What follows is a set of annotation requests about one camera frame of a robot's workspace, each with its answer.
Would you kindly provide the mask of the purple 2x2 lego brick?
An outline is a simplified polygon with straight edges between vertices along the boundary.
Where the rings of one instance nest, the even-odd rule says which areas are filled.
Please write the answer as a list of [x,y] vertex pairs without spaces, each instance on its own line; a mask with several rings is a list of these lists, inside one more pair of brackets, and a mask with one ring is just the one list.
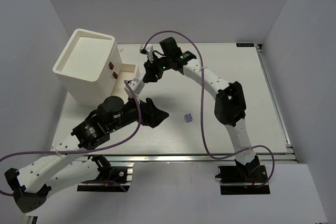
[[192,115],[189,113],[189,114],[185,114],[184,115],[184,120],[185,120],[185,122],[192,122],[193,121],[193,117],[192,117]]

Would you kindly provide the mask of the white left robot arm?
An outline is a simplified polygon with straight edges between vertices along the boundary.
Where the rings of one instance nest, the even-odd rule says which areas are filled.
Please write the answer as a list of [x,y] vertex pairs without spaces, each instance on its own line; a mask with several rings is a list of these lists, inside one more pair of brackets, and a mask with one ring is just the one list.
[[5,172],[16,205],[21,212],[28,213],[67,187],[86,181],[104,183],[114,178],[113,168],[103,155],[95,155],[80,165],[72,162],[96,150],[110,140],[111,133],[125,126],[137,122],[155,128],[168,117],[169,114],[158,109],[150,98],[145,101],[129,98],[127,102],[116,96],[106,98],[54,153],[24,168],[10,168]]

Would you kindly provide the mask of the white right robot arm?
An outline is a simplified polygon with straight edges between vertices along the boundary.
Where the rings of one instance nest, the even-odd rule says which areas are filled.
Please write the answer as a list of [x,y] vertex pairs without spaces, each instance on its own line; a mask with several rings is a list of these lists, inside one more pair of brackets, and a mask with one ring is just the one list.
[[226,128],[235,152],[238,178],[249,181],[259,168],[260,161],[251,147],[246,130],[246,102],[242,85],[228,82],[201,65],[199,57],[183,52],[174,38],[160,42],[162,53],[156,53],[150,44],[142,44],[140,53],[147,56],[143,82],[158,82],[167,70],[175,70],[198,83],[214,98],[214,114]]

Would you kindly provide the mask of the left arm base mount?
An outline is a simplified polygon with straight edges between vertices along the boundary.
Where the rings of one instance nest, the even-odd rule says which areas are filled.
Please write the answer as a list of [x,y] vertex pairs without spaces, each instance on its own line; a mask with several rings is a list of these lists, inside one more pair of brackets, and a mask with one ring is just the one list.
[[131,168],[128,166],[111,165],[103,155],[90,155],[87,161],[98,165],[99,175],[88,183],[77,186],[79,192],[126,193],[131,183]]

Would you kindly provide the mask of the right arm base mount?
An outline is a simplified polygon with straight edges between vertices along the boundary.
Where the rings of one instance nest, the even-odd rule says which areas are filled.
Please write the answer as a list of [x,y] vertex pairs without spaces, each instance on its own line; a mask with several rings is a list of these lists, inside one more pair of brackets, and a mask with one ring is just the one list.
[[268,179],[264,165],[248,178],[236,166],[219,166],[215,179],[220,184],[221,195],[270,195],[268,183],[261,186]]

